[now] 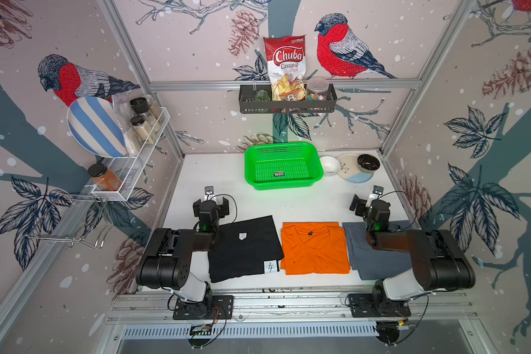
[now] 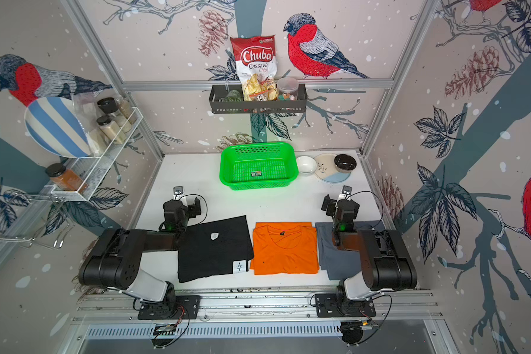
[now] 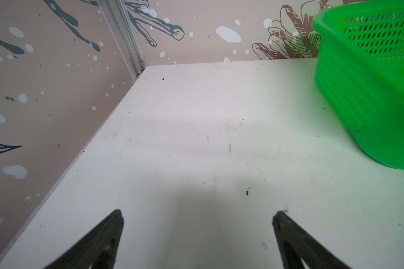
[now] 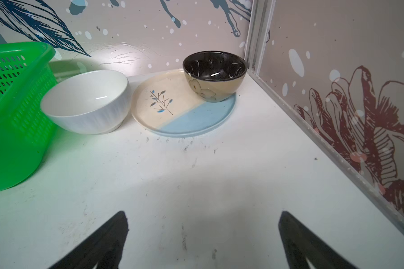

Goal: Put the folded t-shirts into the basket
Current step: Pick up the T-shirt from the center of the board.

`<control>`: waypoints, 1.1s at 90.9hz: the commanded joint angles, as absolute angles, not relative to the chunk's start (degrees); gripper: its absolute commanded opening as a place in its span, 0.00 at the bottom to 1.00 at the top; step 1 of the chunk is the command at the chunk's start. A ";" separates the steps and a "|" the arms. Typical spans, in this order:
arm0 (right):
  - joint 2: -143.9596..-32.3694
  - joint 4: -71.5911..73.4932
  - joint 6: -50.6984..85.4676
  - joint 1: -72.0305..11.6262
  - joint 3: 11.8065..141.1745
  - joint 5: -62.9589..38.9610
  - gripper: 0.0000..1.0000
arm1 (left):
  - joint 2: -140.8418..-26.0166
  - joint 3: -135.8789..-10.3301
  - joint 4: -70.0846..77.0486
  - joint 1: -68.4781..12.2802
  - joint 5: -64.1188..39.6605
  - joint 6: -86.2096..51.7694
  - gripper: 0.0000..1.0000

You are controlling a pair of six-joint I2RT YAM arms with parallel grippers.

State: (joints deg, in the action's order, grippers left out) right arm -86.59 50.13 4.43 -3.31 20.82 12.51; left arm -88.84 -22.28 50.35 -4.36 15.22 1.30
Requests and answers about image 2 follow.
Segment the grey t-shirt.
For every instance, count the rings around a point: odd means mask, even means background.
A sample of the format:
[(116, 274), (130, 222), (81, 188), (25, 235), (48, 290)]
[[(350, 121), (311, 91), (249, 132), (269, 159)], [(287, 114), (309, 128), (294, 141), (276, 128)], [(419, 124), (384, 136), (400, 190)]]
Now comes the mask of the grey t-shirt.
[(333, 223), (315, 223), (315, 228), (320, 268), (327, 271), (329, 280), (346, 280), (357, 275), (361, 271), (360, 254), (356, 251), (340, 250), (333, 245)]

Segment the black t-shirt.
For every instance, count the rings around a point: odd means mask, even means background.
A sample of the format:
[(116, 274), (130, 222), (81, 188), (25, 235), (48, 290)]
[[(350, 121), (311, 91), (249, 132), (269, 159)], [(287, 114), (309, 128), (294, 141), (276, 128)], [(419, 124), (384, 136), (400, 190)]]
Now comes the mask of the black t-shirt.
[(254, 256), (244, 215), (188, 227), (178, 242), (178, 281), (244, 273)]

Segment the orange t-shirt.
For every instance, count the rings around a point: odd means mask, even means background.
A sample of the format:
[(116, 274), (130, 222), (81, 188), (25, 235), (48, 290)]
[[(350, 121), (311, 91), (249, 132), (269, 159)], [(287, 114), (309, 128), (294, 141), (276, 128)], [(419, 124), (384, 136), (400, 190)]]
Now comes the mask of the orange t-shirt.
[(256, 275), (317, 274), (317, 230), (310, 223), (258, 223), (252, 233)]

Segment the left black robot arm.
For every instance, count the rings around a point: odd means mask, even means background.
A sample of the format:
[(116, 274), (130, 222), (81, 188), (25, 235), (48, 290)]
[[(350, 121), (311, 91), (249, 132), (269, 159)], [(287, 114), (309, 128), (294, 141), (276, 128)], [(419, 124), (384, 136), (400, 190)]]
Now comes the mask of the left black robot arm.
[(158, 230), (106, 229), (98, 238), (78, 273), (83, 286), (122, 292), (143, 304), (161, 305), (174, 312), (177, 300), (174, 286), (141, 269), (143, 255), (177, 252), (187, 224), (202, 214), (206, 200), (197, 194), (175, 197), (163, 204), (164, 221)]

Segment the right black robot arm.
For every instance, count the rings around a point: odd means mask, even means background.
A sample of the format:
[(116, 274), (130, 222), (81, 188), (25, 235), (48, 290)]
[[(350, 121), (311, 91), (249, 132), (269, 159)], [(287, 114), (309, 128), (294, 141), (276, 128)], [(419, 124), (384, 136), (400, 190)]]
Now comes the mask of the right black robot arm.
[(336, 307), (350, 316), (378, 294), (417, 287), (417, 272), (396, 230), (361, 230), (355, 225), (359, 204), (346, 197), (325, 196), (321, 210), (333, 220), (330, 237), (319, 237), (323, 256), (333, 249), (335, 264), (345, 270), (338, 278)]

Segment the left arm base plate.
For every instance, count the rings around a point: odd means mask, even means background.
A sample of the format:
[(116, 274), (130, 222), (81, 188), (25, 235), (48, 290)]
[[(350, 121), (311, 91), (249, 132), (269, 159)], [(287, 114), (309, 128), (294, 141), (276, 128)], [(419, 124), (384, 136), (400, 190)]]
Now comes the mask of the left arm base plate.
[(200, 308), (201, 296), (177, 296), (175, 302), (142, 302), (138, 320), (196, 319)]

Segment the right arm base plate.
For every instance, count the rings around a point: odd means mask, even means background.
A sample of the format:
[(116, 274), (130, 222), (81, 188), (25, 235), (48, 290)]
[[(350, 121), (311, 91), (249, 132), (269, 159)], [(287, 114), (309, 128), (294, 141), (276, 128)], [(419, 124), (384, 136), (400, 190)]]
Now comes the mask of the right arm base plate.
[(337, 299), (336, 294), (315, 294), (311, 298), (311, 305), (316, 309), (319, 318), (373, 318), (376, 316), (373, 301), (352, 301), (346, 297)]

